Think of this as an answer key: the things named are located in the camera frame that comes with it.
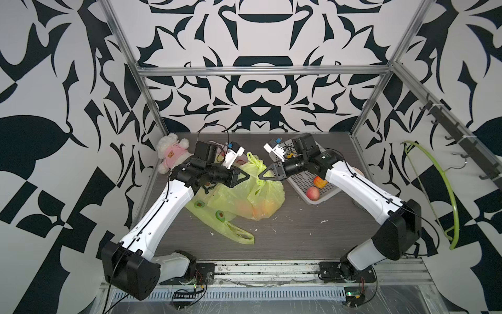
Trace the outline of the white plush bear pink shirt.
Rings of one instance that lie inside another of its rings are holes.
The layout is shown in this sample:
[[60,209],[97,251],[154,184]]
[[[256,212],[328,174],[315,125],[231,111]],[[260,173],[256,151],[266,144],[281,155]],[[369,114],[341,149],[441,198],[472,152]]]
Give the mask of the white plush bear pink shirt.
[[191,157],[192,154],[188,151],[189,146],[190,142],[187,138],[179,139],[175,133],[162,137],[156,145],[160,159],[157,171],[160,174],[166,174]]

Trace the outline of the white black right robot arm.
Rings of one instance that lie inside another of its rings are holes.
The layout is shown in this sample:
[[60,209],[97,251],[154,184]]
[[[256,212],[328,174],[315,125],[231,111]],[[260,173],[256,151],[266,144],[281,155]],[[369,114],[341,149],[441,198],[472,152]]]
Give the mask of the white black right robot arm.
[[310,133],[292,139],[294,157],[286,158],[280,139],[264,145],[276,161],[259,175],[261,180],[283,181],[308,171],[335,185],[362,206],[380,228],[368,240],[355,246],[328,273],[328,279],[354,282],[362,272],[383,260],[399,260],[421,235],[421,208],[403,201],[357,173],[337,150],[319,147]]

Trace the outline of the red yellow peach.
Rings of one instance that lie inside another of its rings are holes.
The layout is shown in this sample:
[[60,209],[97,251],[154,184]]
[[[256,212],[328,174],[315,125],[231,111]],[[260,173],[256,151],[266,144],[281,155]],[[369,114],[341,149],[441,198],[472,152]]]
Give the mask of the red yellow peach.
[[321,177],[319,176],[316,176],[313,181],[312,181],[312,184],[314,187],[318,188],[318,189],[323,189],[325,188],[327,185],[328,185],[328,181],[327,180],[324,180],[322,179]]

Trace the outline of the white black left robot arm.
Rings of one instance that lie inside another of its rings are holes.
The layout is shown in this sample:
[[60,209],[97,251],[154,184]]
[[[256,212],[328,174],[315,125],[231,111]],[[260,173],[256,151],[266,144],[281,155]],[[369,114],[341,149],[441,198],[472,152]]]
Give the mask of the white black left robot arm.
[[210,184],[236,187],[249,174],[235,166],[244,148],[232,141],[222,162],[216,161],[217,145],[198,141],[195,153],[174,167],[166,187],[138,224],[119,242],[108,242],[101,250],[105,280],[137,300],[147,298],[161,281],[181,278],[192,262],[190,255],[173,253],[153,262],[162,237],[198,190]]

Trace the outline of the green circuit board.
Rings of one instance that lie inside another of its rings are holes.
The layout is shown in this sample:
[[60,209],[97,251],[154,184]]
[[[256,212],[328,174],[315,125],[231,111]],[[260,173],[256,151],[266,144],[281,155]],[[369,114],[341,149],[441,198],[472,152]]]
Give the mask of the green circuit board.
[[366,294],[359,288],[345,287],[345,305],[351,308],[358,308],[362,306],[366,300]]

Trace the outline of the pink apple print plastic bag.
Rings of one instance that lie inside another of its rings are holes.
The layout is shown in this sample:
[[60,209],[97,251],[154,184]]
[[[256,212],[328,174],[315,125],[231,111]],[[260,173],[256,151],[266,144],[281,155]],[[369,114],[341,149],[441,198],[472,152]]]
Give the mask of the pink apple print plastic bag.
[[232,141],[230,144],[225,145],[217,142],[213,142],[213,144],[216,145],[216,163],[229,167],[230,165],[242,166],[248,162],[244,147],[237,142]]

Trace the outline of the white perforated plastic basket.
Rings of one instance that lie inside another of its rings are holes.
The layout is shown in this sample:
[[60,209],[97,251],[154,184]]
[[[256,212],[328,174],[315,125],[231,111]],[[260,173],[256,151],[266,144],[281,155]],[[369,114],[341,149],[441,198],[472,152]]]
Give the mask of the white perforated plastic basket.
[[341,153],[319,146],[309,133],[292,138],[282,148],[279,177],[288,180],[308,204],[320,204],[341,192],[326,179],[330,166],[344,160]]

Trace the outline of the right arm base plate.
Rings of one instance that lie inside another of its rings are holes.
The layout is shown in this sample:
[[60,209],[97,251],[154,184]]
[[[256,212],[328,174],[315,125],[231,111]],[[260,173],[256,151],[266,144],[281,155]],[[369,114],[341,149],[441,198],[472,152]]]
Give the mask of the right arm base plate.
[[355,269],[349,262],[319,262],[318,278],[325,283],[376,283],[372,266]]

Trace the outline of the green avocado print plastic bag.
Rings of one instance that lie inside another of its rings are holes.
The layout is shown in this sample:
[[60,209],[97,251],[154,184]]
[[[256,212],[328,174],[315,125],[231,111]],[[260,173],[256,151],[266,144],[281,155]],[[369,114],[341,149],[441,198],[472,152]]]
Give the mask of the green avocado print plastic bag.
[[280,202],[283,205],[285,191],[280,181],[263,181],[258,178],[267,168],[263,160],[251,152],[247,153],[247,158],[248,162],[239,168],[247,172],[250,179],[234,188],[218,184],[209,197],[209,206],[253,220],[252,209],[262,208],[265,200]]

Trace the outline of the green hoop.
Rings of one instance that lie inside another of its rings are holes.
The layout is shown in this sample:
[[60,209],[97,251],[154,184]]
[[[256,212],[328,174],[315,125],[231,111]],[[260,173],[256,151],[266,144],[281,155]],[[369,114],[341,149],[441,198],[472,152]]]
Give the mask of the green hoop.
[[435,215],[435,218],[439,218],[439,217],[437,216],[437,213],[435,212],[435,209],[432,206],[432,203],[428,197],[428,194],[426,193],[425,186],[423,185],[423,183],[420,180],[420,176],[418,175],[417,169],[414,167],[413,161],[409,157],[409,152],[411,151],[411,149],[417,148],[419,151],[421,151],[430,160],[430,162],[433,164],[434,168],[438,171],[439,175],[441,176],[441,179],[443,180],[443,183],[444,183],[445,188],[448,192],[448,197],[450,199],[450,204],[452,207],[453,227],[451,227],[449,229],[444,229],[442,227],[441,223],[439,223],[439,226],[440,226],[445,238],[447,238],[448,241],[450,242],[449,249],[451,251],[453,251],[457,247],[457,244],[460,240],[460,217],[459,217],[459,210],[458,210],[458,205],[457,205],[457,201],[456,201],[456,196],[455,196],[454,190],[452,188],[452,185],[446,175],[447,171],[444,170],[440,166],[439,162],[430,153],[430,151],[425,149],[422,145],[415,143],[415,142],[412,142],[412,141],[403,141],[401,144],[404,146],[405,156],[409,159],[410,165],[412,166],[412,169],[414,170],[415,175],[419,181],[420,188],[422,189],[422,192],[426,195],[426,199],[430,205],[430,208],[431,208],[433,214]]

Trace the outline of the red peach basket front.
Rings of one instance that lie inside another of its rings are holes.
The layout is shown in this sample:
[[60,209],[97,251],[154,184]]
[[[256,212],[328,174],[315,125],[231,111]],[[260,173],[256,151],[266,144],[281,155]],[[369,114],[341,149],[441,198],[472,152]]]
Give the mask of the red peach basket front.
[[311,201],[318,201],[320,198],[320,190],[317,187],[310,187],[307,189],[305,195]]

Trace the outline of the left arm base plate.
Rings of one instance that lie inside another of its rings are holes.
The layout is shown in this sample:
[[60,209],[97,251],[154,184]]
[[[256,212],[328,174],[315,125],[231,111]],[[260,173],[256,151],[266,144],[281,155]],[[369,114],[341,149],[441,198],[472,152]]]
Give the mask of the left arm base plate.
[[182,277],[175,277],[162,281],[160,285],[193,285],[207,284],[214,280],[216,264],[191,262],[186,273]]

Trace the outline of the black wall hook rail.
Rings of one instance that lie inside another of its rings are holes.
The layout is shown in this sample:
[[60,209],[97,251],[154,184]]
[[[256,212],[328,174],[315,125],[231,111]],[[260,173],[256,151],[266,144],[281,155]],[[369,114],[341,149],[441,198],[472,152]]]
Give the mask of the black wall hook rail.
[[426,94],[426,103],[421,111],[427,111],[432,115],[433,125],[440,125],[446,132],[445,139],[459,145],[464,154],[462,158],[472,160],[483,172],[479,175],[482,181],[490,180],[501,190],[501,160],[481,141],[481,138],[470,131],[466,125],[451,112],[443,103],[437,102]]

